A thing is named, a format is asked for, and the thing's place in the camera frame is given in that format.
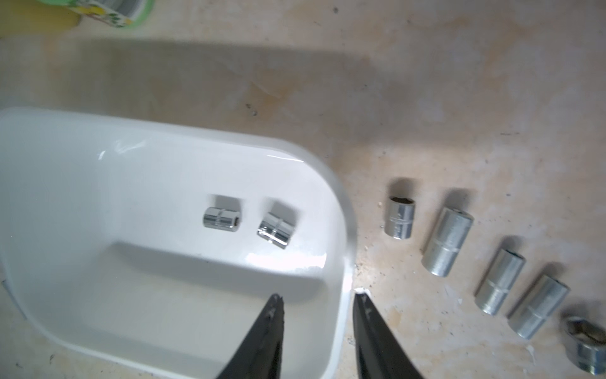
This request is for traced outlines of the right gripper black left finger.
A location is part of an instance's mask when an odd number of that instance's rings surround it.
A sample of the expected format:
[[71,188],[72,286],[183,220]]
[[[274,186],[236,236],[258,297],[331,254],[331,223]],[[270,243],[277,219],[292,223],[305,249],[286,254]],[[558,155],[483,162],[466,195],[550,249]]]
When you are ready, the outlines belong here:
[[273,294],[218,378],[280,378],[284,301]]

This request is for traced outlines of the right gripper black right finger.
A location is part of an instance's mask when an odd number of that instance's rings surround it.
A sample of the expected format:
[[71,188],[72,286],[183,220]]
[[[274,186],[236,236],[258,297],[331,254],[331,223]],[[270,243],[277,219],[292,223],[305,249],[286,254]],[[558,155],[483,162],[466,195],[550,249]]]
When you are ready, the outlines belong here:
[[354,297],[353,331],[359,378],[422,379],[366,293]]

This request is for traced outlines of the short chrome socket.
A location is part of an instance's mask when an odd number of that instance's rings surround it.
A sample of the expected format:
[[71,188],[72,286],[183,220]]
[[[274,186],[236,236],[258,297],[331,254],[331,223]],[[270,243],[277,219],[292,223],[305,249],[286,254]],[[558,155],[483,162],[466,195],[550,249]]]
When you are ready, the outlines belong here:
[[389,197],[384,232],[394,239],[409,239],[412,235],[415,206],[415,201],[408,197]]

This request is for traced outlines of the long chrome socket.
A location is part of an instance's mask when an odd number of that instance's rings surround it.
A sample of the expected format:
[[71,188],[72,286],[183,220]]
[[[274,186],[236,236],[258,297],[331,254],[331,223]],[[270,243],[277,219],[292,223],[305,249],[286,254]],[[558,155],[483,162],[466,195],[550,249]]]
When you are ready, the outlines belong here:
[[457,208],[444,207],[423,252],[421,263],[434,276],[450,273],[474,218]]

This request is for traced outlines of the wide short socket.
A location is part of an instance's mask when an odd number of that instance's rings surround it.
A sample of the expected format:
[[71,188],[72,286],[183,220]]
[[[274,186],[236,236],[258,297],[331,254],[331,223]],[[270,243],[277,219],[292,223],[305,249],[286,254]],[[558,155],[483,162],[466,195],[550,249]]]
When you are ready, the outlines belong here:
[[589,374],[605,374],[605,329],[578,316],[563,318],[561,329],[569,360]]

